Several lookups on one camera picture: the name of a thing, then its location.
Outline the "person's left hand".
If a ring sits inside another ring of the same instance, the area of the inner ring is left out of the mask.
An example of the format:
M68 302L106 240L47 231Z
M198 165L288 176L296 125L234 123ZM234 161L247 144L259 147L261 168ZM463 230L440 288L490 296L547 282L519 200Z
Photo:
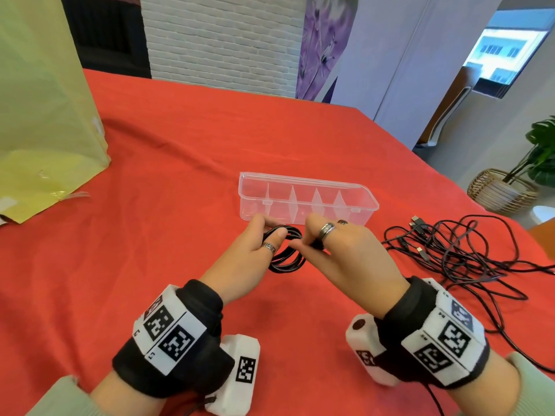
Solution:
M264 233L282 223L255 215L246 229L200 277L199 281L219 295L224 305L250 293L262 280L271 261L259 259Z

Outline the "person's right hand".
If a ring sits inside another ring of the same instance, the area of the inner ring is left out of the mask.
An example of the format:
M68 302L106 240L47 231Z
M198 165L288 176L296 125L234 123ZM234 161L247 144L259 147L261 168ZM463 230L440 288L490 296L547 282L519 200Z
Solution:
M305 259L373 317L383 319L410 286L366 227L360 235L342 235L336 221L312 213L306 219L301 240L326 252L326 258Z

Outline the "person's left forearm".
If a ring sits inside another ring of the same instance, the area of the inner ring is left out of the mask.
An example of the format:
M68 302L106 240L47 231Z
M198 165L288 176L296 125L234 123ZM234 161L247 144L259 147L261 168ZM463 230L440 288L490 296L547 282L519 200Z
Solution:
M166 402L136 391L111 371L90 393L74 376L59 378L25 416L160 416Z

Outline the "person's right forearm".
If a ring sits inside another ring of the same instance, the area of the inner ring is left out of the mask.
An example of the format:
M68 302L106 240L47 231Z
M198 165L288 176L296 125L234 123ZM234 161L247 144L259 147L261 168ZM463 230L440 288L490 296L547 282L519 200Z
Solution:
M491 350L476 379L447 393L460 416L555 416L555 380L517 352Z

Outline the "clear plastic compartment box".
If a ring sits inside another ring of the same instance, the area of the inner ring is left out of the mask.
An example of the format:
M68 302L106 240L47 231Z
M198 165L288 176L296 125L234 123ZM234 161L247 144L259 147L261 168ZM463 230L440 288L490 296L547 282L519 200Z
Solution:
M241 172L239 215L250 221L263 214L285 224L303 225L311 213L364 226L379 204L357 183Z

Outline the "red tablecloth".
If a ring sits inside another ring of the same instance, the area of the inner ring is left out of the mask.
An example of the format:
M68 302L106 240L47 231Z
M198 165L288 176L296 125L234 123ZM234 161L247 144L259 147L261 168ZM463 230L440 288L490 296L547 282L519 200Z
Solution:
M169 284L200 277L245 229L241 172L363 185L386 228L482 214L464 190L348 107L84 71L110 166L88 196L0 227L0 416L60 378L92 390ZM438 416L420 385L378 386L347 345L362 310L316 269L268 272L224 309L261 344L248 416Z

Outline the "right black marker wristband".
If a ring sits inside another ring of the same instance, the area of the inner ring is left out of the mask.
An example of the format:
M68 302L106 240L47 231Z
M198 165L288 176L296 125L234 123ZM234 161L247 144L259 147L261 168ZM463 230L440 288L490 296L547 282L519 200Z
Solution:
M402 382L444 390L468 385L489 359L482 324L434 279L407 281L401 299L375 321L385 348L375 364Z

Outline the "black marker wristband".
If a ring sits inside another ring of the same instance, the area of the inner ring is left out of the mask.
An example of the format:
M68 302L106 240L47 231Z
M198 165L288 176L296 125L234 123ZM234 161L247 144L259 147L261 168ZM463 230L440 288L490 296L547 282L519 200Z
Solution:
M223 306L201 281L169 285L134 322L132 336L112 360L113 370L151 398L216 392L235 365L220 347Z
M385 348L375 364L402 382L444 390L468 385L489 359L482 324L434 279L407 281L401 299L375 321Z

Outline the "left black marker wristband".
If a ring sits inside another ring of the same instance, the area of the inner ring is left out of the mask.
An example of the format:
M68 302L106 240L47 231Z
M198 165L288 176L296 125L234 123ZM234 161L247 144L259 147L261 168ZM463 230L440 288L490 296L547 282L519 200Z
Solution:
M112 360L113 370L151 398L216 392L235 365L220 347L223 306L201 281L169 285L134 322L132 336Z

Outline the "wicker plant basket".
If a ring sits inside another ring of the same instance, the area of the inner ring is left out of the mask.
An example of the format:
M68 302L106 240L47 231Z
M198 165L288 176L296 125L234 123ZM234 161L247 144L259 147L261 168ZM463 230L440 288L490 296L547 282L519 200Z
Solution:
M471 181L467 194L485 210L502 216L512 216L533 206L538 188L521 177L505 182L506 176L505 171L485 169Z

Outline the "white partition panel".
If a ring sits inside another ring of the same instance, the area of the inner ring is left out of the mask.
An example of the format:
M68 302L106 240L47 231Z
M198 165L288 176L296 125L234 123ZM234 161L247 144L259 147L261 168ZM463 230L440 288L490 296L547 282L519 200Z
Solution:
M358 0L331 103L412 150L503 0Z

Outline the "purple flower banner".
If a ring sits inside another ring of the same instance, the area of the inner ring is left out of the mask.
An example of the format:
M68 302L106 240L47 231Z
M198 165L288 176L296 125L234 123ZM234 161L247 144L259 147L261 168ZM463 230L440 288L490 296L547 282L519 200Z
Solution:
M359 0L307 0L295 98L329 103Z

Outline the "green potted plant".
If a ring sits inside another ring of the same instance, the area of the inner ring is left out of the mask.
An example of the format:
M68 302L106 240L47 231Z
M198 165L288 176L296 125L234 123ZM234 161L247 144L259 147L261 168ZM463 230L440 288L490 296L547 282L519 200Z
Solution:
M555 188L555 115L531 125L526 140L532 144L531 150L513 168L503 182L511 183L526 174L540 185Z

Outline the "yellow-green plastic bag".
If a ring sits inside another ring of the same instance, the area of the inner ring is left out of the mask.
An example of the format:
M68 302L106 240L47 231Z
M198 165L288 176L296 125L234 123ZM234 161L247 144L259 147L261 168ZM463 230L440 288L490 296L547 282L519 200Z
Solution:
M61 0L0 0L0 216L24 223L109 164Z

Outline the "wooden chair with white frame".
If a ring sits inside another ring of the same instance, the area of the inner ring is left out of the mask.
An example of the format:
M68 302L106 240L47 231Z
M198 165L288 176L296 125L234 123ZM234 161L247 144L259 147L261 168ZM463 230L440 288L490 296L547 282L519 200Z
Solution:
M443 128L454 111L475 87L480 69L463 66L421 134L415 148L434 147L438 144Z

